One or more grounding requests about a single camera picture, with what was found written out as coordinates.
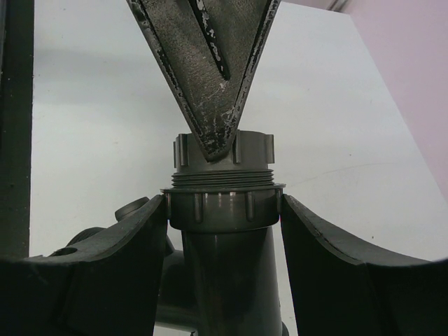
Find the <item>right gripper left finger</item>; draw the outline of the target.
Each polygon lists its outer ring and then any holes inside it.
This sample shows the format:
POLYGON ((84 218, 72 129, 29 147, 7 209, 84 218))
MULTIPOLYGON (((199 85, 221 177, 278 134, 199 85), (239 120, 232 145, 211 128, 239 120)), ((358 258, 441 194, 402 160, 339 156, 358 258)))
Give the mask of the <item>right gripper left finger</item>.
POLYGON ((167 219, 158 195, 48 257, 1 260, 2 335, 152 335, 167 219))

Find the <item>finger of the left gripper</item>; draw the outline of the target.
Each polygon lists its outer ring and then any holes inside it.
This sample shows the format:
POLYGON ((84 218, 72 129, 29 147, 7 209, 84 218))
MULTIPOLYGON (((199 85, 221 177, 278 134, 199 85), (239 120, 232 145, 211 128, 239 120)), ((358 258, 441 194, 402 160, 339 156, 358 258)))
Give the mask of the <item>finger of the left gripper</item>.
POLYGON ((205 159, 232 147, 278 1, 128 1, 205 159))

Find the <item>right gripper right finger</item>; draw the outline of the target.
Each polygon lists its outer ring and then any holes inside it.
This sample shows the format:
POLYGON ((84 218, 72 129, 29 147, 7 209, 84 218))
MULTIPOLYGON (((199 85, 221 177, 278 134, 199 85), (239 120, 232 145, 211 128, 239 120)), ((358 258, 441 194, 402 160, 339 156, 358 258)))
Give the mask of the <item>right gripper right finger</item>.
POLYGON ((446 335, 447 261, 371 244, 284 195, 281 231, 300 335, 446 335))

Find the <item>black pipe tee fitting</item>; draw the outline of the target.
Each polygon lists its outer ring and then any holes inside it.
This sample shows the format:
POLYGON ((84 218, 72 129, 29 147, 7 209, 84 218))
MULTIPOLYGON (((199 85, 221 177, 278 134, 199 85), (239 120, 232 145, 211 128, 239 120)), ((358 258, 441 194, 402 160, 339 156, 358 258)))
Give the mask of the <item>black pipe tee fitting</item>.
POLYGON ((282 323, 272 227, 183 232, 160 273, 156 326, 191 335, 287 335, 282 323))

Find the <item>black threaded coupling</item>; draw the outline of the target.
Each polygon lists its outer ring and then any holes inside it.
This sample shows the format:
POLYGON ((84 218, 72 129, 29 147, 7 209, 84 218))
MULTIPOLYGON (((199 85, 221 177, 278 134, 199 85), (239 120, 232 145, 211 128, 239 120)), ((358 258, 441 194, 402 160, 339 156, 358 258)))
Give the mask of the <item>black threaded coupling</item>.
POLYGON ((179 134, 174 142, 172 186, 178 189, 254 188, 272 186, 274 136, 237 131, 230 151, 207 161, 192 134, 179 134))

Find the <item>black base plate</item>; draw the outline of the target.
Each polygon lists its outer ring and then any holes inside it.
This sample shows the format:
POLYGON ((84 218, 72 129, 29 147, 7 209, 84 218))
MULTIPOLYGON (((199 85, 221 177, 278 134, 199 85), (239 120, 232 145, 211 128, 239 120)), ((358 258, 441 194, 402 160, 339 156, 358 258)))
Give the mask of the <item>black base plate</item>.
POLYGON ((1 257, 29 255, 33 1, 1 2, 1 257))

